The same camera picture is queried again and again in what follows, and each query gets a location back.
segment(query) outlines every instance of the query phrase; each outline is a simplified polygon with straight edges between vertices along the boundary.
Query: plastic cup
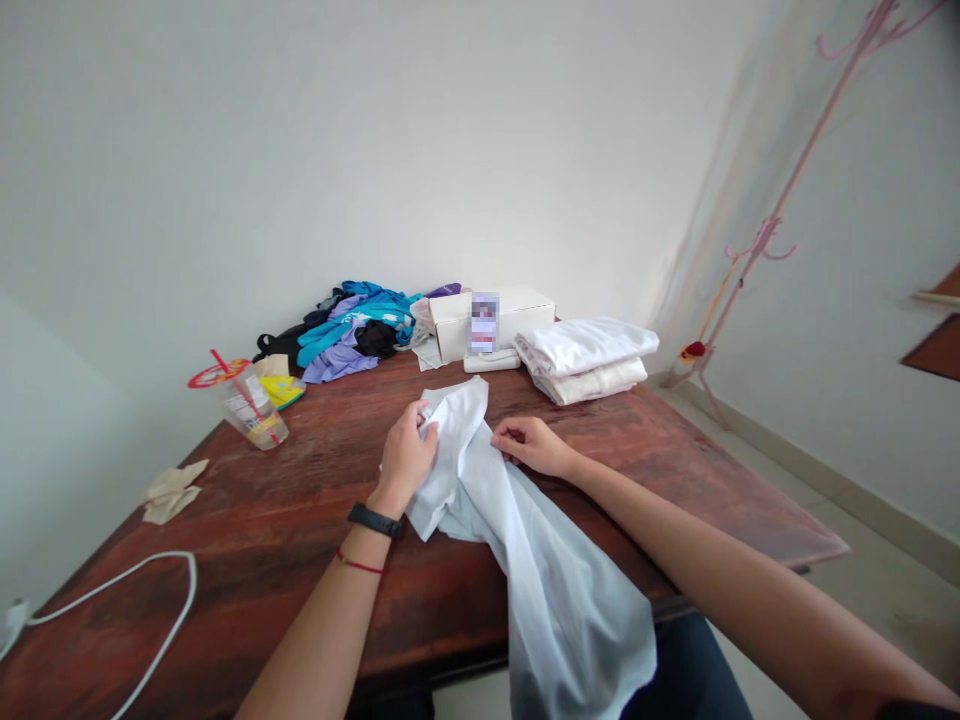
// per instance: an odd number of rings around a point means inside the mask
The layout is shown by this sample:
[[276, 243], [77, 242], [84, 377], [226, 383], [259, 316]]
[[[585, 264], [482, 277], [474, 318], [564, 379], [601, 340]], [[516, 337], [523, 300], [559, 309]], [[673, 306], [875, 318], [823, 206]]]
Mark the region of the plastic cup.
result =
[[254, 374], [253, 365], [239, 359], [232, 360], [226, 368], [208, 367], [194, 375], [187, 387], [206, 389], [215, 396], [227, 422], [258, 448], [277, 447], [290, 431]]

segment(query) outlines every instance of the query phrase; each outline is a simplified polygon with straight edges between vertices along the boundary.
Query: baseboard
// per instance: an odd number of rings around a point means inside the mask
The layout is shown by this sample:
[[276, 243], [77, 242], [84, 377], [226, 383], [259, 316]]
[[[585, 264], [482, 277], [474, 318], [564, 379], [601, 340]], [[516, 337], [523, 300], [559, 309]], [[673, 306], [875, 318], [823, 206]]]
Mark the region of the baseboard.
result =
[[[648, 381], [668, 386], [676, 376], [659, 373]], [[702, 388], [684, 383], [677, 392], [698, 409], [713, 416]], [[896, 503], [868, 490], [736, 408], [717, 400], [730, 430], [767, 457], [789, 470], [832, 503], [883, 536], [917, 562], [960, 588], [960, 545], [914, 517]]]

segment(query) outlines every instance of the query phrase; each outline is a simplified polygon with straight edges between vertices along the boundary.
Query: dark pants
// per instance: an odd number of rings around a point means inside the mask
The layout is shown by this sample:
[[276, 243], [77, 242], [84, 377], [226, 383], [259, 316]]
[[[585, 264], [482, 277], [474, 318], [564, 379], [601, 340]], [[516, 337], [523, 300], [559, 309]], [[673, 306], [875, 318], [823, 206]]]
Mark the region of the dark pants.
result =
[[[621, 720], [750, 720], [750, 710], [703, 615], [656, 626], [657, 672], [623, 709]], [[409, 695], [351, 718], [433, 720], [430, 693]]]

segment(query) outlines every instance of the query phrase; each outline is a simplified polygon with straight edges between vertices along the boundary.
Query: power plug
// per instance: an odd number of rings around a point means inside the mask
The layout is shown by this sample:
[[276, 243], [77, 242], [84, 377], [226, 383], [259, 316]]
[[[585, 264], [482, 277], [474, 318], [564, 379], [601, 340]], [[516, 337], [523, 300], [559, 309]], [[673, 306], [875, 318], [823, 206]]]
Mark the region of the power plug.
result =
[[0, 651], [0, 662], [3, 662], [29, 622], [30, 604], [26, 600], [18, 598], [7, 610], [7, 644]]

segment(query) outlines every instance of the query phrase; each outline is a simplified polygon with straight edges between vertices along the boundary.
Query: purple clothing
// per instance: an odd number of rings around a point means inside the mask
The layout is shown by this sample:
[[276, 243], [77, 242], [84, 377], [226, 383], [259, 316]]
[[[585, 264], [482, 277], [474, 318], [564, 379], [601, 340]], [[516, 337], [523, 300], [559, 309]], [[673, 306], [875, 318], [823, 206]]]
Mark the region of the purple clothing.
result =
[[430, 292], [424, 295], [424, 297], [435, 298], [435, 297], [446, 297], [447, 295], [459, 295], [459, 294], [460, 294], [460, 283], [450, 283], [449, 285], [438, 287], [433, 292]]
[[330, 317], [328, 320], [333, 320], [338, 318], [341, 315], [346, 315], [348, 312], [353, 310], [358, 303], [362, 303], [367, 299], [366, 295], [354, 295], [353, 297], [346, 298], [337, 303], [337, 306], [330, 311]]
[[361, 355], [354, 348], [357, 344], [356, 332], [359, 328], [367, 324], [366, 320], [354, 318], [350, 321], [350, 327], [343, 334], [338, 342], [331, 345], [322, 353], [313, 359], [307, 369], [303, 371], [303, 381], [310, 383], [325, 383], [344, 375], [352, 375], [355, 372], [375, 368], [380, 362], [378, 357], [367, 357]]

